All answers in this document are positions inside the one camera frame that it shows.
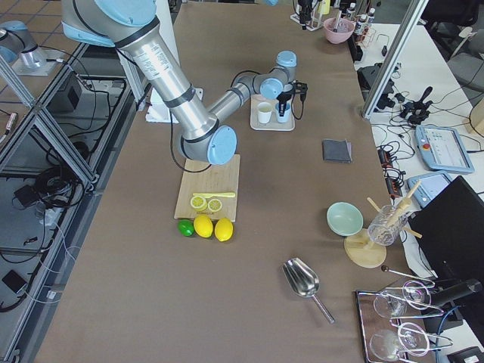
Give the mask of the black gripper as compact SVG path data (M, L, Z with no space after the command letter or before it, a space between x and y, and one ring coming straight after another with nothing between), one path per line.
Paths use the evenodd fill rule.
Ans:
M299 95L300 102L302 104L306 101L306 94L308 91L308 85L304 82L295 80L289 84L286 84L282 93L277 96L278 100L278 115L283 116L286 113L287 102L289 102L295 95Z
M307 29L307 23L311 20L311 14L313 9L312 0L298 0L299 10L297 14L299 16L299 22L302 29Z

